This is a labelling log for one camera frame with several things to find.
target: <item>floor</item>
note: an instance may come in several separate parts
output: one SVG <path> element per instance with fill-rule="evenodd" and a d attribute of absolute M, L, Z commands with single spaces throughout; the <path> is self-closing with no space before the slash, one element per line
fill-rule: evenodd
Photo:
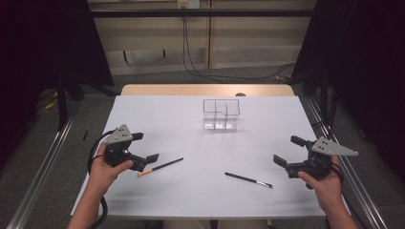
<path fill-rule="evenodd" d="M 200 70 L 199 75 L 186 71 L 163 73 L 137 73 L 115 75 L 116 86 L 111 90 L 120 92 L 128 83 L 283 83 L 288 80 L 293 66 L 287 67 L 282 73 L 279 66 L 245 67 L 217 70 Z M 221 75 L 221 77 L 201 77 L 202 75 Z M 239 76 L 244 79 L 225 77 Z M 294 92 L 300 96 L 309 121 L 316 122 L 309 106 L 309 99 L 317 100 L 319 93 L 314 97 L 304 96 L 302 85 L 293 85 Z M 13 153 L 6 165 L 0 179 L 0 228 L 12 225 L 12 228 L 63 228 L 70 219 L 78 190 L 86 174 L 86 159 L 94 139 L 104 128 L 114 98 L 101 94 L 93 88 L 82 86 L 85 98 L 73 101 L 69 97 L 68 110 L 72 119 L 72 126 L 66 135 L 56 131 L 58 127 L 57 104 L 45 110 L 52 94 L 38 101 L 38 111 L 27 133 L 22 136 L 19 147 Z M 380 225 L 371 225 L 368 216 L 362 211 L 364 206 L 357 201 L 356 194 L 348 182 L 344 185 L 344 192 L 354 212 L 366 224 L 366 228 L 402 228 L 405 224 L 405 185 L 379 158 L 373 143 L 363 138 L 356 124 L 343 104 L 338 103 L 334 117 L 333 131 L 342 145 L 360 152 L 360 157 L 351 158 L 350 163 L 368 191 L 368 195 L 375 204 L 377 213 L 382 217 Z M 321 135 L 320 129 L 314 130 Z M 53 146 L 56 138 L 63 137 L 62 145 Z M 56 148 L 57 154 L 50 159 L 48 173 L 39 177 L 37 172 L 46 161 L 50 149 Z M 32 191 L 32 187 L 43 181 Z M 31 203 L 22 205 L 25 198 Z M 16 213 L 25 215 L 22 220 L 12 224 Z M 325 228 L 324 219 L 277 219 L 274 225 L 283 228 Z M 100 228 L 143 228 L 140 221 L 125 219 L 107 219 Z"/>

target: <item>human hand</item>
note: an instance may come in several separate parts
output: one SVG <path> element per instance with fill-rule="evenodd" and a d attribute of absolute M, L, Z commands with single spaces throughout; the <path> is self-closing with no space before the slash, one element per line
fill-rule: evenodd
<path fill-rule="evenodd" d="M 117 176 L 134 165 L 132 160 L 126 160 L 116 167 L 111 167 L 104 160 L 105 144 L 100 144 L 96 157 L 93 159 L 92 170 L 86 189 L 94 195 L 104 196 Z"/>
<path fill-rule="evenodd" d="M 331 162 L 339 165 L 339 158 L 337 156 L 331 157 Z M 333 211 L 337 207 L 344 206 L 342 199 L 342 184 L 339 175 L 333 170 L 330 171 L 327 177 L 322 180 L 316 180 L 305 172 L 299 172 L 298 177 L 306 182 L 310 187 L 315 190 L 318 197 L 318 203 L 322 210 L 325 212 Z"/>

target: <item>white table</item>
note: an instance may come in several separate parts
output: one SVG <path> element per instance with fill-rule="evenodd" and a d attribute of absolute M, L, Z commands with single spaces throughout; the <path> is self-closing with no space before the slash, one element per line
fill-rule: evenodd
<path fill-rule="evenodd" d="M 272 162 L 274 154 L 288 162 L 306 159 L 307 150 L 290 143 L 291 135 L 315 139 L 299 98 L 237 97 L 241 102 L 238 129 L 227 133 L 203 129 L 207 98 L 235 97 L 117 97 L 105 132 L 125 123 L 132 133 L 144 133 L 129 150 L 138 156 L 160 154 L 146 169 L 180 157 L 184 160 L 143 177 L 124 172 L 105 196 L 109 215 L 138 219 L 324 216 L 314 192 Z M 273 188 L 224 172 L 271 183 Z"/>

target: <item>metal frame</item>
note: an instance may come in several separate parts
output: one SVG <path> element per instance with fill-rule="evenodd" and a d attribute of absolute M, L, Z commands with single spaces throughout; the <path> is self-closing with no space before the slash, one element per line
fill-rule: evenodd
<path fill-rule="evenodd" d="M 317 121 L 322 121 L 322 116 L 320 115 L 320 108 L 316 101 L 313 98 L 308 100 L 310 109 L 315 116 Z M 333 131 L 330 130 L 328 125 L 322 124 L 321 130 L 324 136 L 329 136 L 330 139 L 336 143 L 339 143 Z M 363 186 L 363 183 L 360 181 L 360 178 L 357 176 L 357 173 L 353 169 L 349 159 L 346 156 L 340 156 L 340 165 L 343 169 L 343 173 L 346 177 L 346 180 L 349 182 L 354 194 L 356 195 L 361 207 L 363 208 L 364 213 L 369 219 L 370 224 L 374 229 L 387 229 L 383 218 L 381 217 L 378 209 L 367 192 L 366 188 Z"/>
<path fill-rule="evenodd" d="M 35 205 L 36 200 L 39 198 L 48 174 L 51 171 L 53 164 L 56 161 L 57 155 L 60 152 L 60 149 L 62 148 L 62 145 L 66 139 L 66 136 L 68 135 L 72 127 L 73 120 L 78 112 L 80 103 L 81 102 L 77 102 L 66 125 L 64 125 L 64 127 L 56 133 L 51 148 L 49 149 L 44 161 L 39 167 L 39 170 L 36 173 L 29 190 L 18 205 L 17 210 L 14 212 L 14 215 L 12 216 L 7 229 L 22 229 L 27 223 L 32 208 Z"/>
<path fill-rule="evenodd" d="M 169 9 L 169 10 L 92 10 L 93 17 L 312 17 L 331 16 L 340 11 L 315 10 L 219 10 L 219 9 Z"/>

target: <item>gray floor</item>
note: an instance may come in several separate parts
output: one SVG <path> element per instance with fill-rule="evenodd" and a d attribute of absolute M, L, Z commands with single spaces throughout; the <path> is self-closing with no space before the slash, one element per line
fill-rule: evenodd
<path fill-rule="evenodd" d="M 272 75 L 278 67 L 256 67 L 238 69 L 218 69 L 201 71 L 202 74 L 220 74 L 242 77 L 261 77 Z M 282 75 L 288 75 L 288 68 Z M 279 83 L 275 76 L 265 79 L 230 79 L 217 77 L 224 83 Z M 120 92 L 123 85 L 128 83 L 218 83 L 206 77 L 193 76 L 187 72 L 143 73 L 137 75 L 115 76 L 115 87 L 112 90 Z M 83 86 L 85 98 L 78 102 L 68 98 L 69 111 L 78 108 L 72 128 L 66 136 L 51 172 L 45 177 L 45 183 L 37 197 L 29 217 L 23 224 L 25 228 L 64 228 L 70 219 L 70 212 L 75 198 L 86 174 L 86 160 L 94 140 L 102 134 L 108 115 L 114 104 L 114 98 Z M 302 96 L 301 85 L 293 86 L 294 92 L 300 96 L 302 104 L 308 113 L 309 121 L 315 122 L 309 110 L 308 99 Z M 39 101 L 44 104 L 45 98 Z M 0 180 L 0 228 L 6 228 L 19 206 L 22 198 L 35 178 L 42 161 L 46 157 L 58 126 L 57 107 L 49 110 L 39 109 L 31 128 L 19 147 L 13 153 L 6 165 Z M 360 157 L 351 158 L 355 172 L 369 191 L 376 207 L 381 213 L 387 228 L 403 228 L 405 224 L 405 185 L 395 176 L 379 158 L 373 143 L 363 139 L 360 128 L 340 103 L 334 119 L 333 130 L 340 143 L 360 153 Z M 353 210 L 365 221 L 367 228 L 372 228 L 367 217 L 362 213 L 362 207 L 356 200 L 348 183 L 344 192 Z M 274 225 L 283 228 L 325 228 L 324 219 L 278 219 Z M 129 219 L 107 219 L 100 228 L 143 228 L 139 221 Z"/>

